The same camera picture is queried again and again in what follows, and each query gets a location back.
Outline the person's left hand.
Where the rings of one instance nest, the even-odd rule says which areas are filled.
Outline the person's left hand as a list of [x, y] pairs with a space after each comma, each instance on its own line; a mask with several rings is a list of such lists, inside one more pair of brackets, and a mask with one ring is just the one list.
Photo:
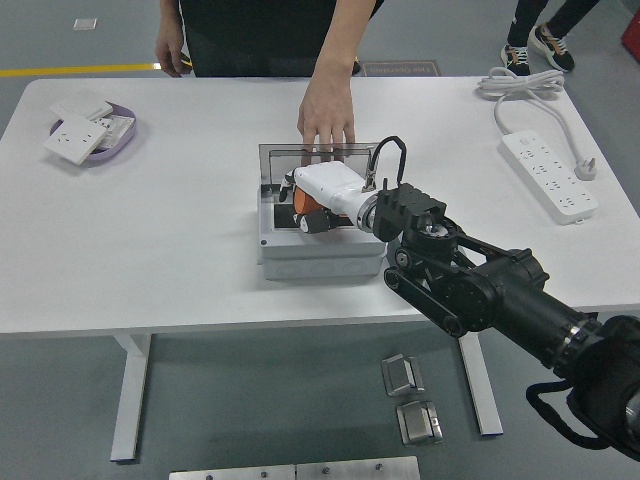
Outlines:
[[312, 77], [299, 107], [297, 128], [305, 145], [354, 143], [350, 79]]

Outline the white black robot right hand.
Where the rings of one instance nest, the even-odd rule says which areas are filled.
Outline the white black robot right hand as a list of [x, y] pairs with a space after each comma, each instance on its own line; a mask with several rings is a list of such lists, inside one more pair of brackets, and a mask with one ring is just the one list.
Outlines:
[[279, 201], [293, 193], [294, 223], [307, 234], [338, 226], [342, 217], [361, 231], [371, 233], [377, 191], [340, 161], [301, 166], [288, 172], [280, 185]]

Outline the person's right hand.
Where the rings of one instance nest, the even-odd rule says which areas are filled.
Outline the person's right hand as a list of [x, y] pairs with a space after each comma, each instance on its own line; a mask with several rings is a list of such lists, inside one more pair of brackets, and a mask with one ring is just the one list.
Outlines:
[[161, 70], [172, 78], [180, 78], [192, 72], [192, 66], [182, 59], [184, 35], [181, 31], [161, 31], [158, 34], [155, 54]]

